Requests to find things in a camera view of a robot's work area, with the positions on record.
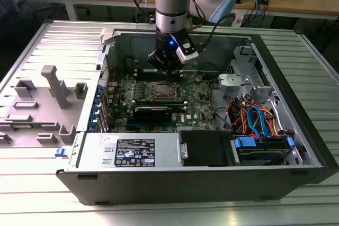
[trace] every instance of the warning label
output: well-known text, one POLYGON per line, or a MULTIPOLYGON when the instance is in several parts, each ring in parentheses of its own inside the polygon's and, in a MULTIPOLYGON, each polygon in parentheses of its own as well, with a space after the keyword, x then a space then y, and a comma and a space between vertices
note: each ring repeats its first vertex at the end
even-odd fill
POLYGON ((154 140, 118 140, 114 164, 117 167, 154 167, 154 140))

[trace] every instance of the blue clip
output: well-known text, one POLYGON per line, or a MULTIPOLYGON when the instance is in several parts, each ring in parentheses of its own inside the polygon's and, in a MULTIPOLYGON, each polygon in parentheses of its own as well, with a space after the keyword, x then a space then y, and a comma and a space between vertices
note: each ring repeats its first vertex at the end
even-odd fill
POLYGON ((295 141, 292 137, 287 138, 288 144, 293 148, 295 146, 295 141))
POLYGON ((94 105, 99 105, 99 104, 100 104, 100 100, 99 100, 98 98, 95 98, 95 99, 93 100, 93 104, 94 104, 94 105))
POLYGON ((256 142, 253 137, 238 137, 234 140, 235 147, 256 147, 256 142))
POLYGON ((65 154, 66 149, 64 148, 58 148, 57 152, 54 154, 55 157, 67 157, 67 155, 65 154))
POLYGON ((248 109, 247 111, 247 121, 248 121, 248 126, 249 128, 252 129, 252 131, 256 134, 256 136, 259 138, 260 137, 260 133, 254 128, 253 124, 252 124, 252 119, 251 119, 251 112, 253 110, 258 111, 259 117, 260 117, 260 124, 261 124, 261 129, 263 130, 263 134, 266 137, 270 137, 269 131, 265 125, 265 118, 264 118, 264 114, 263 112, 260 110, 259 107, 257 106, 252 106, 251 108, 248 109))

